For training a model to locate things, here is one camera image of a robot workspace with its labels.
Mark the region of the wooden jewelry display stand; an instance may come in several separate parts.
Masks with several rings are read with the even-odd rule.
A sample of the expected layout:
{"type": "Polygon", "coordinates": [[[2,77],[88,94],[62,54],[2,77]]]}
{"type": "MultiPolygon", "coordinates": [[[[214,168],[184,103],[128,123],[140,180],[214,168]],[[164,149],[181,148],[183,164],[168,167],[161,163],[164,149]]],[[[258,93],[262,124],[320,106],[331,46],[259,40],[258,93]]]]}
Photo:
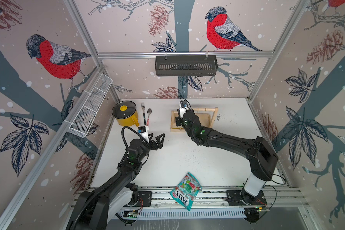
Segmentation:
{"type": "MultiPolygon", "coordinates": [[[[201,125],[213,128],[216,116],[218,115],[218,108],[193,108],[195,114],[198,116],[201,125]]],[[[179,117],[180,109],[172,111],[170,131],[171,132],[185,132],[182,126],[177,126],[175,118],[179,117]]]]}

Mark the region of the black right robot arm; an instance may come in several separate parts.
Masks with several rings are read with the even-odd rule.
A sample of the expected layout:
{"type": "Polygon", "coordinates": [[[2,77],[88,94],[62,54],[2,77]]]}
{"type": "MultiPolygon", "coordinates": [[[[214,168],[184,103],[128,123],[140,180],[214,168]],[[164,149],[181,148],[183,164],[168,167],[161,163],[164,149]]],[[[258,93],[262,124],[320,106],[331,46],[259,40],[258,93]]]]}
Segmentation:
{"type": "Polygon", "coordinates": [[[175,124],[182,126],[198,146],[224,149],[246,158],[250,163],[251,174],[240,192],[239,201],[252,205],[258,200],[261,188],[272,180],[278,163],[276,152],[264,138],[243,139],[205,127],[192,109],[178,109],[175,124]]]}

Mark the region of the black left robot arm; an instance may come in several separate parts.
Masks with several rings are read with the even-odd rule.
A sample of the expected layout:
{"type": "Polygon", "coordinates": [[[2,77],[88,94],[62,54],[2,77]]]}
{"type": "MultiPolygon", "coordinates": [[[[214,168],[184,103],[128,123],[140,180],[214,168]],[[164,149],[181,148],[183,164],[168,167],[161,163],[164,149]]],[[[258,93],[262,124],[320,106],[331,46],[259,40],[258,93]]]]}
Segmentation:
{"type": "Polygon", "coordinates": [[[149,152],[163,148],[165,134],[154,137],[146,130],[138,132],[125,126],[121,137],[125,153],[116,174],[92,192],[81,193],[67,224],[68,230],[104,230],[110,215],[138,202],[138,186],[133,180],[147,162],[149,152]]]}

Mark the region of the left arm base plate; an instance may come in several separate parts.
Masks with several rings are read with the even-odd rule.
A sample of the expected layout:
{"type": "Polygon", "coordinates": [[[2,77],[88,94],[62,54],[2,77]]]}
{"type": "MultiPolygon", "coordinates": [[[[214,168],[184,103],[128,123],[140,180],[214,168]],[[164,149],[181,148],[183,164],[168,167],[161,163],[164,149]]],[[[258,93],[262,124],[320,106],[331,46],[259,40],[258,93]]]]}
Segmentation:
{"type": "Polygon", "coordinates": [[[151,191],[139,191],[138,198],[134,200],[135,196],[132,196],[132,200],[129,204],[124,207],[150,207],[152,201],[151,191]]]}

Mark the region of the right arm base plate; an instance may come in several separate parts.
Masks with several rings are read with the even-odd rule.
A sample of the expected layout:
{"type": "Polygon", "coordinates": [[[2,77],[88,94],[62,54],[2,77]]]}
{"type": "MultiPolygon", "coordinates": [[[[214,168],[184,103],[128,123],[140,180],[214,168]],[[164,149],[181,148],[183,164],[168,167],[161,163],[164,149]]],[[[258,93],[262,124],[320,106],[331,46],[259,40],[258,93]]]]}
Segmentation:
{"type": "Polygon", "coordinates": [[[242,190],[228,190],[226,191],[227,201],[229,206],[256,206],[264,207],[267,205],[264,193],[259,191],[257,196],[252,196],[249,193],[242,190]]]}

